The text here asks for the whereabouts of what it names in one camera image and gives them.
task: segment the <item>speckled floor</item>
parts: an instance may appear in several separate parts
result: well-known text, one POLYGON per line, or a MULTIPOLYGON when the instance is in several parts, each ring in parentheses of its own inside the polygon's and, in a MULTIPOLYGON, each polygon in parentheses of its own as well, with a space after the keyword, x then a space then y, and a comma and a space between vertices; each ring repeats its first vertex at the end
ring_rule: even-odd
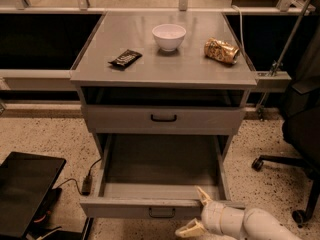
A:
MULTIPOLYGON (((40 107, 9 109, 0 116, 0 162, 11 151, 64 157, 67 164, 56 185, 71 177, 80 183, 99 154, 79 108, 76 105, 71 108, 63 105, 40 107)), ((304 208, 307 202, 310 182, 304 173, 297 168, 271 163, 265 164, 259 173, 250 168, 259 154, 297 155, 282 140, 280 116, 273 113, 266 118, 260 122, 255 116, 248 117, 232 141, 224 162, 232 200, 243 202, 247 208, 259 207, 269 211, 304 240, 319 239, 319 205, 313 219, 304 228, 299 229, 291 218, 291 211, 304 208)), ((73 182, 62 188, 51 223, 61 225, 65 230, 81 231, 85 215, 79 205, 80 195, 73 182)), ((184 223, 175 220, 95 219, 89 239, 176 239, 174 231, 184 223)), ((206 235, 197 239, 231 238, 206 235)))

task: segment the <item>chair wheel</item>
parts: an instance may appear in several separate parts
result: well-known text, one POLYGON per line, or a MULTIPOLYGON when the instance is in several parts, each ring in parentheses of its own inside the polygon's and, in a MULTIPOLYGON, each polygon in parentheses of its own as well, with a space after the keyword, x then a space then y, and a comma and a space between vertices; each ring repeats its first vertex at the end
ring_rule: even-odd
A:
POLYGON ((292 212, 293 220, 298 224, 299 228, 302 228, 303 224, 308 221, 306 212, 303 210, 296 210, 292 212))
POLYGON ((253 163, 252 163, 252 165, 251 165, 251 168, 255 169, 255 170, 258 172, 258 171, 261 170, 262 166, 263 166, 263 161, 260 160, 259 158, 256 158, 256 159, 253 161, 253 163))

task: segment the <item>white bowl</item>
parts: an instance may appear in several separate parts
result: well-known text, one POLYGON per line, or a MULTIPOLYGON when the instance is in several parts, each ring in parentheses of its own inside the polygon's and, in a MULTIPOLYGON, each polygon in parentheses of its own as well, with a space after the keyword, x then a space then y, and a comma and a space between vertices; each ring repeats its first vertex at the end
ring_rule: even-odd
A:
POLYGON ((187 31, 176 24, 162 24, 152 29, 156 43, 164 51, 174 51, 182 43, 187 31))

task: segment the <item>closed drawer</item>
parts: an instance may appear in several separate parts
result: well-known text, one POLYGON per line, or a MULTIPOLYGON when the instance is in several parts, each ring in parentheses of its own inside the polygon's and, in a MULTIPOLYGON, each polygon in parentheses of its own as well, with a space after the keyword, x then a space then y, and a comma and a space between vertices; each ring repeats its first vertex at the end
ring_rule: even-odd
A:
POLYGON ((108 135, 88 217, 192 219, 201 214, 195 185, 229 201, 216 139, 195 135, 108 135))
POLYGON ((234 135, 244 111, 240 108, 166 108, 87 106, 90 131, 97 133, 234 135))

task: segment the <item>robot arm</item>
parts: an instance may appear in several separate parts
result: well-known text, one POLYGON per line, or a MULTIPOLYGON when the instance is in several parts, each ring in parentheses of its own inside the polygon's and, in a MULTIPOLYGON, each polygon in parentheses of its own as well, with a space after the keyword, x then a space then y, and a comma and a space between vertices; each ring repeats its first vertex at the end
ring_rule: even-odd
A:
POLYGON ((301 240, 264 210, 243 211, 228 207, 213 201, 200 187, 197 190, 204 205, 201 221, 194 219, 178 229, 176 235, 179 237, 195 237, 208 232, 237 240, 301 240))

